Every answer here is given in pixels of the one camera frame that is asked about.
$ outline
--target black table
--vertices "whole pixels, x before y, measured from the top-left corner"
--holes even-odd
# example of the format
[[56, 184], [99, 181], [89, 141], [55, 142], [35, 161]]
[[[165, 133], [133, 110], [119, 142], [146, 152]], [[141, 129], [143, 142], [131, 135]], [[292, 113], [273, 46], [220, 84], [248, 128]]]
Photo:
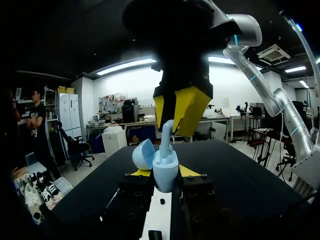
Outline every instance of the black table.
[[[274, 174], [222, 141], [181, 143], [173, 148], [180, 164], [214, 180], [217, 199], [235, 217], [280, 214], [302, 199]], [[134, 149], [127, 146], [109, 157], [68, 193], [53, 213], [65, 223], [101, 213], [118, 189], [118, 180], [137, 170], [132, 162]], [[181, 213], [178, 195], [172, 194], [171, 239], [184, 238]]]

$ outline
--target ceiling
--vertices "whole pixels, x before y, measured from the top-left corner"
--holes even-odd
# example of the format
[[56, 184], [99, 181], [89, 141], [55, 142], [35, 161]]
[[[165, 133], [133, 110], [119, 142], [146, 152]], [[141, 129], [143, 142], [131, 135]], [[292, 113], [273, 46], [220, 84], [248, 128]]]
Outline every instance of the ceiling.
[[[152, 55], [152, 51], [146, 50], [143, 42], [123, 26], [122, 13], [131, 1], [15, 1], [12, 8], [15, 21], [11, 21], [14, 25], [7, 30], [7, 35], [11, 36], [9, 44], [12, 47], [6, 49], [11, 69], [75, 79], [83, 72], [91, 73], [126, 59]], [[251, 47], [245, 54], [252, 62], [278, 72], [283, 80], [313, 74], [296, 33], [279, 15], [283, 6], [291, 6], [286, 1], [278, 0], [276, 4], [270, 0], [214, 2], [225, 13], [249, 14], [257, 19], [263, 42], [261, 46]], [[304, 27], [303, 33], [311, 47], [314, 47], [316, 43], [313, 40], [316, 37], [313, 29], [309, 29], [309, 14], [304, 16], [304, 7], [298, 7], [297, 16]], [[296, 14], [297, 9], [289, 10], [293, 15]], [[270, 68], [259, 61], [257, 53], [273, 44], [285, 50], [291, 59]], [[302, 65], [306, 66], [306, 71], [284, 72], [285, 69]]]

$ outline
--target black office chair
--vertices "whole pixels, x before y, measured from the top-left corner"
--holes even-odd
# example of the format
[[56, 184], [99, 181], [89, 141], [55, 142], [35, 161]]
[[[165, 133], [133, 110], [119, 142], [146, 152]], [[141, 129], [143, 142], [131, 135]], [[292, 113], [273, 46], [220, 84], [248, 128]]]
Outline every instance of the black office chair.
[[84, 155], [84, 152], [89, 150], [89, 145], [87, 143], [79, 143], [81, 141], [81, 136], [75, 137], [75, 140], [66, 134], [66, 132], [62, 129], [62, 123], [58, 121], [57, 123], [57, 129], [65, 139], [65, 141], [68, 144], [68, 153], [69, 155], [76, 155], [79, 156], [79, 158], [76, 159], [74, 164], [74, 170], [77, 171], [77, 166], [80, 163], [80, 161], [86, 161], [89, 163], [89, 167], [92, 167], [91, 162], [87, 158], [92, 158], [92, 160], [95, 160], [95, 158], [91, 155]]
[[[307, 123], [307, 114], [304, 111], [304, 103], [301, 101], [292, 101], [292, 103], [295, 106], [295, 108], [297, 109], [297, 111], [299, 112], [302, 120], [306, 124]], [[287, 150], [287, 152], [288, 152], [288, 153], [286, 153], [287, 156], [284, 156], [282, 159], [282, 162], [278, 163], [275, 168], [275, 170], [279, 171], [279, 166], [284, 165], [282, 172], [285, 170], [285, 168], [288, 164], [290, 164], [290, 167], [292, 168], [297, 162], [296, 150], [295, 150], [295, 146], [293, 144], [284, 144], [283, 149]], [[292, 174], [293, 173], [291, 172], [290, 177], [288, 179], [289, 182], [292, 181]]]
[[[290, 164], [290, 168], [292, 168], [297, 160], [296, 160], [296, 150], [295, 150], [295, 146], [293, 144], [284, 144], [283, 146], [283, 149], [287, 150], [288, 153], [286, 153], [285, 155], [287, 156], [284, 156], [282, 158], [282, 162], [281, 163], [278, 163], [275, 167], [275, 170], [279, 171], [279, 166], [280, 165], [284, 165], [284, 168], [281, 170], [282, 172], [285, 170], [286, 166], [288, 164]], [[290, 173], [290, 177], [288, 179], [289, 182], [292, 181], [292, 172]]]

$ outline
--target desk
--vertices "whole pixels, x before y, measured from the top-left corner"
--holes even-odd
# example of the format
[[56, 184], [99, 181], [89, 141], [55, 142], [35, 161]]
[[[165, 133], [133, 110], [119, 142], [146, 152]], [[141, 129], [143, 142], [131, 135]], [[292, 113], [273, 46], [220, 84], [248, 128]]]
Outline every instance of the desk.
[[[125, 173], [137, 170], [132, 161], [134, 149], [135, 146], [126, 146], [110, 156], [54, 207], [54, 215], [64, 223], [77, 221], [81, 216], [99, 216], [117, 191], [118, 181]], [[180, 164], [212, 178], [217, 200], [221, 207], [230, 209], [232, 217], [270, 217], [302, 200], [273, 173], [222, 141], [187, 142], [176, 144], [173, 149]], [[45, 234], [53, 239], [60, 234], [45, 220], [40, 227], [46, 228]], [[185, 240], [186, 234], [178, 191], [174, 191], [170, 239]]]
[[88, 129], [88, 135], [86, 137], [86, 140], [89, 141], [90, 130], [104, 130], [109, 125], [110, 125], [110, 123], [105, 123], [105, 124], [99, 124], [98, 126], [94, 126], [94, 127], [86, 127], [85, 129]]
[[307, 119], [311, 119], [311, 123], [312, 123], [312, 127], [315, 127], [315, 118], [317, 118], [318, 116], [306, 116]]
[[248, 129], [248, 145], [254, 145], [254, 130], [258, 128], [258, 121], [262, 119], [266, 119], [265, 117], [255, 117], [255, 116], [247, 116], [249, 119], [249, 129]]
[[225, 142], [228, 143], [228, 137], [229, 137], [229, 128], [228, 128], [228, 125], [229, 125], [229, 117], [227, 116], [216, 116], [216, 117], [210, 117], [210, 118], [205, 118], [205, 119], [202, 119], [199, 121], [199, 124], [202, 124], [202, 123], [211, 123], [211, 127], [213, 128], [214, 127], [214, 122], [225, 122], [226, 125], [225, 125]]
[[127, 131], [127, 127], [134, 126], [156, 126], [156, 121], [137, 121], [137, 122], [128, 122], [128, 123], [120, 123], [120, 126], [124, 126], [124, 131]]
[[[241, 115], [230, 115], [230, 141], [232, 141], [234, 139], [234, 120], [235, 119], [242, 119], [247, 117], [247, 114], [249, 115], [249, 113], [246, 113], [245, 115], [241, 116]], [[244, 121], [244, 129], [247, 130], [247, 126], [246, 126], [246, 121]]]
[[[269, 158], [269, 156], [270, 156], [271, 139], [274, 139], [275, 141], [279, 141], [279, 140], [280, 140], [280, 133], [274, 132], [274, 131], [263, 131], [263, 130], [261, 130], [261, 129], [254, 129], [253, 132], [262, 135], [263, 144], [262, 144], [262, 147], [261, 147], [260, 156], [257, 158], [257, 160], [258, 160], [258, 163], [259, 163], [259, 164], [264, 161], [263, 167], [266, 167], [266, 166], [267, 166], [268, 158]], [[267, 137], [269, 137], [270, 140], [269, 140], [269, 143], [268, 143], [268, 146], [267, 146], [266, 155], [265, 155], [264, 158], [262, 158], [262, 153], [263, 153], [264, 146], [265, 146], [264, 143], [266, 142]], [[291, 137], [284, 137], [284, 136], [283, 136], [283, 137], [281, 138], [281, 142], [284, 143], [284, 144], [292, 144], [292, 139], [291, 139]]]

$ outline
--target cabinet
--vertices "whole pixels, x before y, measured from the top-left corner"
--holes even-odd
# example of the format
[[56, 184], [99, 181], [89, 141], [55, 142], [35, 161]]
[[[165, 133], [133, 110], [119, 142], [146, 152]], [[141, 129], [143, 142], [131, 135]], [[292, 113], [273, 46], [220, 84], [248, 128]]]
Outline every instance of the cabinet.
[[102, 141], [106, 157], [110, 157], [119, 149], [127, 146], [127, 138], [125, 130], [118, 132], [106, 132], [102, 134]]

